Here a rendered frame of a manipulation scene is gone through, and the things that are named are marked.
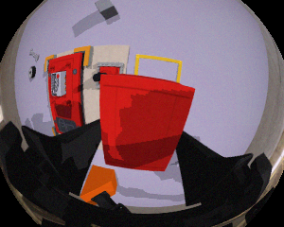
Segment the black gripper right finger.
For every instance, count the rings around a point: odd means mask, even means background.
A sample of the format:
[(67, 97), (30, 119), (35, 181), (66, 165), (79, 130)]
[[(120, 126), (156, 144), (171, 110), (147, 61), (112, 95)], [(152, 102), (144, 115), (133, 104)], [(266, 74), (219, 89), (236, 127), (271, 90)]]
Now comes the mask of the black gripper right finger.
[(188, 133), (181, 132), (176, 148), (181, 181), (183, 181), (185, 205), (200, 203), (224, 178), (240, 167), (248, 166), (253, 154), (225, 158), (203, 145)]

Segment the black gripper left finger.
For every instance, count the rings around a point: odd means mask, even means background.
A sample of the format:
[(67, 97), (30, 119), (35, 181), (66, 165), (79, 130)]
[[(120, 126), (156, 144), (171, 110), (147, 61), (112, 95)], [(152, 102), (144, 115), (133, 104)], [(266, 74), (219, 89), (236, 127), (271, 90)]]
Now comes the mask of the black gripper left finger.
[(21, 126), (26, 143), (48, 161), (70, 193), (80, 196), (85, 175), (100, 144), (100, 119), (82, 125), (62, 135), (47, 136)]

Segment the small black toy tyre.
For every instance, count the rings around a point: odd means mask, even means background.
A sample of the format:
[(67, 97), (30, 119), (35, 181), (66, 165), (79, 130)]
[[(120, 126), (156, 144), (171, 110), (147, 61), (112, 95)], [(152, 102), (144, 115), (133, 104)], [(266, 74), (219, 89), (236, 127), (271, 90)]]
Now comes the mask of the small black toy tyre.
[(29, 71), (28, 71), (28, 75), (29, 75), (29, 78), (32, 79), (32, 77), (35, 77), (36, 75), (36, 67), (35, 65), (31, 65), (31, 67), (29, 67)]

